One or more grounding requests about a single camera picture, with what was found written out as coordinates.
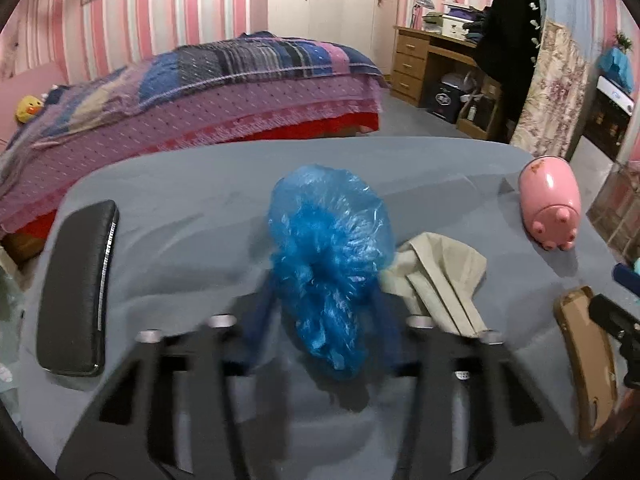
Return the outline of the blue plastic bag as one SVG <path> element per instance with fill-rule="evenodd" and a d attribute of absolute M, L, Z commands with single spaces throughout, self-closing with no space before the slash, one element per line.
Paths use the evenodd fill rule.
<path fill-rule="evenodd" d="M 303 166 L 273 188 L 268 226 L 273 284 L 299 342 L 324 372 L 357 376 L 361 313 L 395 255 L 382 198 L 346 169 Z"/>

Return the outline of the brown phone case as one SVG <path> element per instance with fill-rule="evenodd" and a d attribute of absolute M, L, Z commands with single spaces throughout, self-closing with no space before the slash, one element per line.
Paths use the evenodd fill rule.
<path fill-rule="evenodd" d="M 554 317 L 570 358 L 577 399 L 577 430 L 583 441 L 600 434 L 617 404 L 617 382 L 608 334 L 589 316 L 594 292 L 582 286 L 554 304 Z"/>

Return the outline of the grey table cloth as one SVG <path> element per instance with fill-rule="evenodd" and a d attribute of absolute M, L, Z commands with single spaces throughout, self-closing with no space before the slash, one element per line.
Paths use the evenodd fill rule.
<path fill-rule="evenodd" d="M 281 178 L 309 164 L 347 169 L 382 197 L 398 242 L 437 232 L 487 259 L 477 309 L 573 428 L 570 362 L 553 301 L 589 285 L 631 311 L 639 306 L 612 281 L 613 256 L 589 224 L 571 252 L 546 252 L 528 238 L 515 188 L 528 160 L 509 145 L 446 138 L 220 144 L 105 167 L 70 189 L 60 216 L 98 200 L 119 208 L 106 308 L 106 362 L 114 366 L 140 330 L 184 332 L 254 289 L 269 263 L 267 209 Z M 405 379 L 324 390 L 277 332 L 265 368 L 234 392 L 259 478 L 390 476 L 408 413 Z"/>

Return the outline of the black appliance with white top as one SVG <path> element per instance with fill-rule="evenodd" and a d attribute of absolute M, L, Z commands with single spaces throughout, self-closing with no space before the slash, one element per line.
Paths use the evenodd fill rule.
<path fill-rule="evenodd" d="M 634 112 L 634 100 L 615 82 L 599 76 L 588 112 L 582 135 L 615 162 Z"/>

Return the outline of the floral curtain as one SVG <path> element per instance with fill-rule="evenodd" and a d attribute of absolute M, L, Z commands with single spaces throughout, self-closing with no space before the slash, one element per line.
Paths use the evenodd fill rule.
<path fill-rule="evenodd" d="M 546 21 L 532 84 L 511 144 L 535 156 L 567 154 L 589 76 L 589 64 L 568 27 Z"/>

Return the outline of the bed with plaid quilt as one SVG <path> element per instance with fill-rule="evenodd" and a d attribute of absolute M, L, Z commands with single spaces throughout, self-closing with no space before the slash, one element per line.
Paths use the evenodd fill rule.
<path fill-rule="evenodd" d="M 29 232 L 93 171 L 160 151 L 375 129 L 385 79 L 358 50 L 255 32 L 52 89 L 1 155 L 1 231 Z"/>

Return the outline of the black hanging coat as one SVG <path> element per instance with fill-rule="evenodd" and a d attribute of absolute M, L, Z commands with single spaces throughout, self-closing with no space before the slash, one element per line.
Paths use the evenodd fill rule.
<path fill-rule="evenodd" d="M 532 83 L 544 12 L 544 0 L 494 0 L 474 51 L 478 67 L 500 84 L 508 122 L 520 119 Z"/>

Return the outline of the wooden desk with drawers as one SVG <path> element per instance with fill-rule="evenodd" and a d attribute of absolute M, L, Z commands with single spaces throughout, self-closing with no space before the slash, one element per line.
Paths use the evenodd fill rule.
<path fill-rule="evenodd" d="M 475 62 L 475 44 L 401 26 L 395 32 L 390 94 L 473 139 L 494 140 L 501 89 Z"/>

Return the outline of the yellow duck plush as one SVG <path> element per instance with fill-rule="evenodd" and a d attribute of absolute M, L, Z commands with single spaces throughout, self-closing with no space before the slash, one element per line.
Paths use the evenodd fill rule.
<path fill-rule="evenodd" d="M 36 96 L 24 96 L 17 103 L 15 119 L 22 125 L 27 124 L 43 109 L 43 102 Z"/>

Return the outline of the white wardrobe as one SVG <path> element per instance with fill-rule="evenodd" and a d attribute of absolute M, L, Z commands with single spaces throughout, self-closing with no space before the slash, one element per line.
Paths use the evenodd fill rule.
<path fill-rule="evenodd" d="M 268 30 L 355 48 L 388 75 L 397 7 L 398 0 L 268 0 Z"/>

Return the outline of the desk lamp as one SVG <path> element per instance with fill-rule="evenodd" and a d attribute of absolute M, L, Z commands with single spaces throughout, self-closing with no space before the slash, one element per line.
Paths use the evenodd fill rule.
<path fill-rule="evenodd" d="M 431 12 L 434 10 L 435 10 L 435 3 L 433 0 L 416 0 L 412 6 L 409 27 L 412 29 L 421 30 L 423 27 L 424 16 L 428 12 Z"/>

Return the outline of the beige drawstring pouch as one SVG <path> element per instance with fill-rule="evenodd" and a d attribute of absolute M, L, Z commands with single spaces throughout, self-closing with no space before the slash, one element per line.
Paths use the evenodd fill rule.
<path fill-rule="evenodd" d="M 378 281 L 383 292 L 405 301 L 410 314 L 431 318 L 446 333 L 476 338 L 487 330 L 473 302 L 486 268 L 475 248 L 424 232 L 399 246 Z"/>

